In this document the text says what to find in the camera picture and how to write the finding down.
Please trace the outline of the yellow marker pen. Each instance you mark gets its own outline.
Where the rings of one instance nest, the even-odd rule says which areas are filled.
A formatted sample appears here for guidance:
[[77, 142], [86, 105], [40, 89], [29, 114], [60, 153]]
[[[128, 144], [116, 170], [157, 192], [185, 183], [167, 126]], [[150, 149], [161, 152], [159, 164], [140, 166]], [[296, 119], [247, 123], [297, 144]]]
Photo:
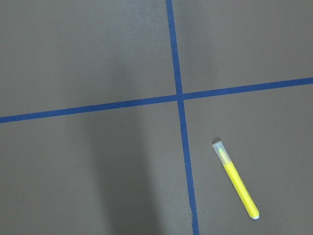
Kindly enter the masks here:
[[244, 208], [250, 218], [257, 220], [260, 217], [259, 210], [250, 196], [243, 180], [241, 179], [233, 161], [221, 141], [212, 144], [222, 166], [224, 167], [231, 183], [233, 184]]

